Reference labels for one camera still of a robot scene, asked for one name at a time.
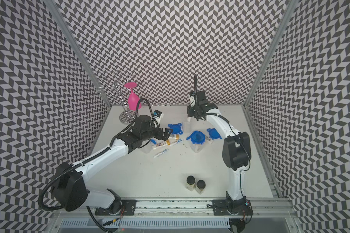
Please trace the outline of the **small toothpaste tube front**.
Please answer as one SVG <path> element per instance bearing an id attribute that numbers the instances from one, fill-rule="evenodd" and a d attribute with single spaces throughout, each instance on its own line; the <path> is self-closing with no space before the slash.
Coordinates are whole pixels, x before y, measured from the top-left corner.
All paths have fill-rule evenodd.
<path id="1" fill-rule="evenodd" d="M 167 153 L 168 151 L 169 151 L 169 149 L 166 148 L 166 149 L 164 149 L 163 151 L 156 153 L 156 154 L 154 155 L 154 158 L 158 158 L 158 157 L 162 156 L 163 154 Z"/>

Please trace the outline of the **tall clear container back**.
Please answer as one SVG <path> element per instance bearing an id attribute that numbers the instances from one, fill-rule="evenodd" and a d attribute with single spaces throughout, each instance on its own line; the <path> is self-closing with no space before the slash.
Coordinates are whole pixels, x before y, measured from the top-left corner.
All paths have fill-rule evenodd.
<path id="1" fill-rule="evenodd" d="M 186 117 L 182 120 L 182 131 L 184 134 L 190 134 L 193 131 L 193 124 L 192 124 L 192 118 Z"/>

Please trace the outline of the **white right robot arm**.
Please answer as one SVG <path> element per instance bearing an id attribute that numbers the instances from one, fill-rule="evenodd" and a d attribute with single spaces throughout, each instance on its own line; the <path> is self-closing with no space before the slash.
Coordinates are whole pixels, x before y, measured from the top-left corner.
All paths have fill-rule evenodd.
<path id="1" fill-rule="evenodd" d="M 222 159 L 228 168 L 228 185 L 225 209 L 231 215 L 252 216 L 251 202 L 244 192 L 245 172 L 251 165 L 250 137 L 232 127 L 216 104 L 206 99 L 205 91 L 191 91 L 188 94 L 187 116 L 209 122 L 224 140 Z"/>

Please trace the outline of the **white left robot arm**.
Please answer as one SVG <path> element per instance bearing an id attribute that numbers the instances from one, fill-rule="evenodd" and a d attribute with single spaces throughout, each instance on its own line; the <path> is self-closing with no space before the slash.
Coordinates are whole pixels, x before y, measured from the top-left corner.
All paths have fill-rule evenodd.
<path id="1" fill-rule="evenodd" d="M 140 115 L 124 133 L 97 153 L 74 164 L 63 163 L 56 170 L 56 181 L 51 186 L 51 195 L 66 211 L 80 207 L 101 207 L 117 212 L 119 197 L 112 189 L 93 190 L 88 181 L 100 170 L 119 158 L 140 148 L 150 139 L 167 140 L 170 129 L 160 128 L 164 114 L 156 110 L 153 116 Z"/>

